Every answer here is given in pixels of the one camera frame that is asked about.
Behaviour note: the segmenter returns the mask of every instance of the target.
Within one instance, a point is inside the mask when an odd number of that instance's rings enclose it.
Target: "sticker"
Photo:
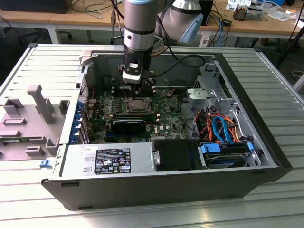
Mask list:
[[[20,140],[2,140],[3,143],[20,143]]]
[[[96,150],[96,174],[113,174],[131,172],[130,148]]]
[[[97,150],[97,146],[90,146],[90,147],[85,147],[83,149],[83,153],[95,153],[95,151]]]

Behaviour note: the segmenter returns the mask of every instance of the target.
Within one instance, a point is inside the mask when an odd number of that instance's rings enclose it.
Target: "motherboard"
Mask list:
[[[90,143],[143,143],[153,138],[185,139],[178,95],[156,89],[152,97],[116,97],[104,91],[87,104]]]

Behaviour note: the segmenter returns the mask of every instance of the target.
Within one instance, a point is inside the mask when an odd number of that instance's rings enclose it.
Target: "desk clutter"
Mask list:
[[[279,21],[299,18],[300,13],[294,9],[284,9],[284,0],[228,0],[226,9],[232,10],[234,20],[262,20],[264,15]]]

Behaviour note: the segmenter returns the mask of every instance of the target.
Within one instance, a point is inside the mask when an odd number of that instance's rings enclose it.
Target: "warning label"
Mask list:
[[[95,173],[128,173],[131,172],[130,148],[97,150]]]

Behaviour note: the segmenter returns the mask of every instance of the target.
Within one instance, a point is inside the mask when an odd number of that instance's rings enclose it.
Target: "computer case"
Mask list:
[[[72,0],[0,0],[2,11],[66,13]]]

